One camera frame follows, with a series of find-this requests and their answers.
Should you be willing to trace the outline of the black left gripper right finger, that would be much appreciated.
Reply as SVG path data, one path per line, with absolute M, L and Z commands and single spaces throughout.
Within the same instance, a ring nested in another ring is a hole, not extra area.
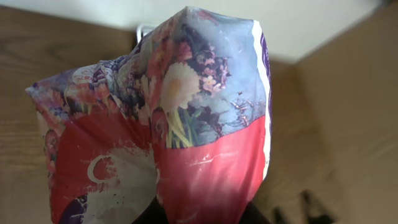
M 243 212 L 239 224 L 271 224 L 270 221 L 259 211 L 253 202 L 249 202 Z

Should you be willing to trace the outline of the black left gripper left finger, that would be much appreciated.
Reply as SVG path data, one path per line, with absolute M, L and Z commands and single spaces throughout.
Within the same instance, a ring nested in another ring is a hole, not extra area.
M 155 197 L 132 224 L 168 224 L 168 220 L 163 206 Z

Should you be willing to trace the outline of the red purple floral tissue pack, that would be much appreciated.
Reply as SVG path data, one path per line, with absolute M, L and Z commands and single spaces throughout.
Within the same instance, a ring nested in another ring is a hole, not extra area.
M 271 76 L 256 20 L 186 7 L 127 55 L 26 90 L 53 223 L 238 223 L 267 175 Z

